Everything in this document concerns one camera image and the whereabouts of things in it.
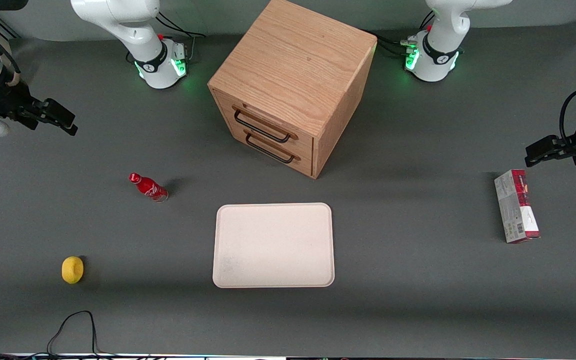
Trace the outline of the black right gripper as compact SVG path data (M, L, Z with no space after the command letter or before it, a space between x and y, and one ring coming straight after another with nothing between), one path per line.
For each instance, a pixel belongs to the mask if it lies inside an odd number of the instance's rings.
M36 130L39 122L53 125L70 136L75 136L75 114L52 98L43 102L30 94L28 85L21 81L7 86L10 75L0 75L0 118L18 122L30 130Z

